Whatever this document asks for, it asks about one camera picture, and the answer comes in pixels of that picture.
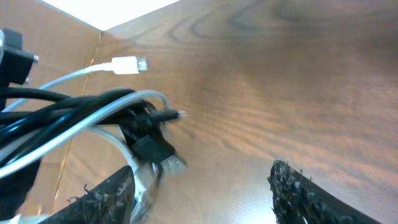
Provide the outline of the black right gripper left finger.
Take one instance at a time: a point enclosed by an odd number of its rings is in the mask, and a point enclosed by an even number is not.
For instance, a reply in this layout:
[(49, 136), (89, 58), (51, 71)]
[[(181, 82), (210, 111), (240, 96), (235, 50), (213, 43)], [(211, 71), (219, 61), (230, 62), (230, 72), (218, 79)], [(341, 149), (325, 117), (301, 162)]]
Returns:
[(85, 194), (70, 198), (70, 204), (40, 224), (129, 223), (134, 205), (134, 173), (130, 166), (120, 168)]

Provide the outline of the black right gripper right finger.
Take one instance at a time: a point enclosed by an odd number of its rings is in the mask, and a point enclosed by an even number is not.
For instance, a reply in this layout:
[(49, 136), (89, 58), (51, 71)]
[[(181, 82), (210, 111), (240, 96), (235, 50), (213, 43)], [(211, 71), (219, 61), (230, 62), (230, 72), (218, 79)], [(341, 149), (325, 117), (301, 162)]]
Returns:
[(267, 178), (278, 224), (377, 224), (378, 221), (342, 202), (288, 163), (275, 160)]

